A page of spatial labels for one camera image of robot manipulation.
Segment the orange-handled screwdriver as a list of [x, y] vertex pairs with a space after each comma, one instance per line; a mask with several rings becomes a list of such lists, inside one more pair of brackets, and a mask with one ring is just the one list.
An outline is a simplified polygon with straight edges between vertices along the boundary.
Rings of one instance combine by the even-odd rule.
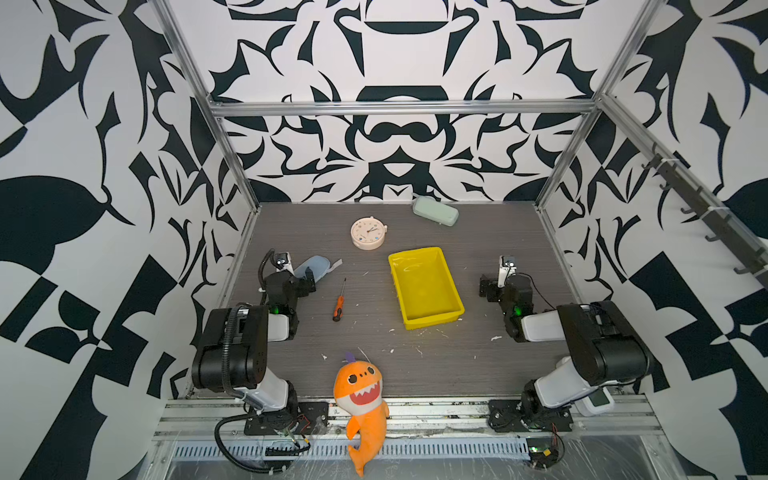
[[341, 284], [339, 296], [337, 297], [335, 307], [333, 310], [332, 320], [334, 322], [340, 322], [343, 317], [343, 308], [345, 303], [345, 287], [347, 279], [344, 278]]

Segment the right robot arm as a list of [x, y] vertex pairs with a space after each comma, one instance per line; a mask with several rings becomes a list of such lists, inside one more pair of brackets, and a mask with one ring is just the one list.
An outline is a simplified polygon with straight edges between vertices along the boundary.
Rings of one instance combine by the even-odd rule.
[[633, 385], [654, 359], [611, 301], [570, 303], [533, 311], [534, 282], [519, 273], [479, 280], [479, 296], [500, 306], [507, 334], [518, 343], [563, 341], [568, 354], [550, 373], [527, 382], [518, 400], [491, 400], [488, 424], [496, 432], [571, 428], [571, 407], [607, 387]]

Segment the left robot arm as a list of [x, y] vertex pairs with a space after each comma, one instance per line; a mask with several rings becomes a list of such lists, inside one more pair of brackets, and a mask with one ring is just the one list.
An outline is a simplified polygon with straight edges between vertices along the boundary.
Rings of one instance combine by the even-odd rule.
[[298, 330], [298, 300], [316, 291], [314, 272], [288, 270], [264, 278], [258, 304], [213, 310], [191, 367], [195, 388], [224, 393], [257, 414], [298, 415], [293, 385], [267, 365], [271, 343], [292, 340]]

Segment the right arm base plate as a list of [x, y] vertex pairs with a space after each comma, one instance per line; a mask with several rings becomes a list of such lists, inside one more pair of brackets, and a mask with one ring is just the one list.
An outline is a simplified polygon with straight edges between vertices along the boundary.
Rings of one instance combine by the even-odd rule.
[[572, 431], [573, 419], [567, 407], [549, 409], [525, 406], [522, 400], [493, 399], [488, 408], [488, 426], [497, 433]]

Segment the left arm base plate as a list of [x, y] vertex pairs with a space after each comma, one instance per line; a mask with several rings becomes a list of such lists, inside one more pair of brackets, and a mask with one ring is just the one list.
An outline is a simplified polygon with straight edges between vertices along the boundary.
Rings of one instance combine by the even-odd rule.
[[253, 414], [245, 423], [246, 436], [266, 436], [290, 431], [295, 435], [321, 433], [327, 429], [330, 404], [301, 401], [279, 411]]

